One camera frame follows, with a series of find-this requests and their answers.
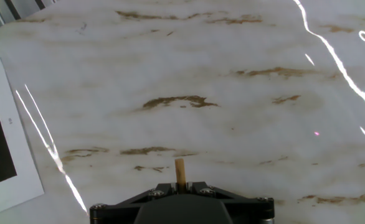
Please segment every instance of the marble surface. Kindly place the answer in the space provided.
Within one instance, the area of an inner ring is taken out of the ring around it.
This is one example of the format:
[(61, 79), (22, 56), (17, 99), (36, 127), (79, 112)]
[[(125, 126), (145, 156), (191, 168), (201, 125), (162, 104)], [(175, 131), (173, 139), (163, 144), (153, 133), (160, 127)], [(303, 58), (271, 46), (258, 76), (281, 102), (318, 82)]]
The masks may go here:
[(365, 223), (365, 1), (63, 0), (0, 28), (0, 57), (60, 157), (15, 95), (45, 195), (0, 223), (88, 223), (181, 156), (276, 223)]

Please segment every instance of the bolt head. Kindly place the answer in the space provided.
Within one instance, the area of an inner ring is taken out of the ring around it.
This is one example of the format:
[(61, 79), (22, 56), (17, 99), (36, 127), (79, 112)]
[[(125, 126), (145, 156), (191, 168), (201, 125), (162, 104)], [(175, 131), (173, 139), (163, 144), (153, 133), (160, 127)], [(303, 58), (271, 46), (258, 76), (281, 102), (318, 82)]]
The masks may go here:
[(261, 202), (265, 202), (268, 200), (268, 198), (265, 198), (265, 197), (258, 197), (257, 198), (258, 201), (261, 201)]
[(164, 192), (161, 190), (154, 190), (153, 192), (149, 193), (149, 196), (159, 197), (164, 195)]
[(105, 205), (104, 203), (96, 203), (95, 205), (91, 206), (92, 209), (103, 209), (105, 208), (107, 205)]
[(214, 193), (214, 191), (210, 188), (204, 188), (204, 189), (200, 190), (199, 192), (202, 194), (213, 194)]

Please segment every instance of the white paper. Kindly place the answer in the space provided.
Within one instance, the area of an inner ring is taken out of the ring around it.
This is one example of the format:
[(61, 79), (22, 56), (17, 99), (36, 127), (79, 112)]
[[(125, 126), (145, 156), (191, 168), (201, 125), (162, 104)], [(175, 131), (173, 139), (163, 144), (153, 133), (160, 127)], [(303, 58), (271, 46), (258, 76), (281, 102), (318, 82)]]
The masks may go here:
[(0, 124), (2, 127), (7, 148), (9, 149), (11, 163), (16, 174), (10, 178), (0, 181), (0, 212), (44, 193), (39, 175), (34, 165), (31, 152), (27, 145), (21, 120), (16, 109), (6, 72), (0, 60)]

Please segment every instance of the wooden peg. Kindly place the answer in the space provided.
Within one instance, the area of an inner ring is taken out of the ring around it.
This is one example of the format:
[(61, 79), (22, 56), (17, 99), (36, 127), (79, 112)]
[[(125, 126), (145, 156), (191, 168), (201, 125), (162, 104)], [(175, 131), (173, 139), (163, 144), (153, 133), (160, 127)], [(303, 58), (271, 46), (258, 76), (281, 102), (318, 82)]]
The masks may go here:
[(185, 194), (187, 191), (187, 188), (186, 188), (186, 180), (185, 180), (184, 159), (176, 159), (175, 163), (176, 163), (176, 177), (177, 177), (178, 193)]

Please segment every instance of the screw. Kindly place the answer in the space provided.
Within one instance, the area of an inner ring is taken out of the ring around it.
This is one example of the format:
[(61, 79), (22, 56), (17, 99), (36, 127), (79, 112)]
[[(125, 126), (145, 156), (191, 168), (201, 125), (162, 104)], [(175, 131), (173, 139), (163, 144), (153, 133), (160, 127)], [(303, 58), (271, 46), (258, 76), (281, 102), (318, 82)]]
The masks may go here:
[(149, 196), (154, 196), (154, 197), (159, 197), (162, 195), (164, 195), (164, 192), (161, 190), (155, 190), (155, 191), (149, 193)]
[(213, 194), (213, 192), (214, 191), (209, 188), (204, 188), (204, 189), (200, 190), (200, 193), (202, 193), (202, 194)]
[(92, 209), (103, 209), (105, 208), (107, 205), (105, 205), (104, 203), (96, 203), (95, 205), (91, 206)]

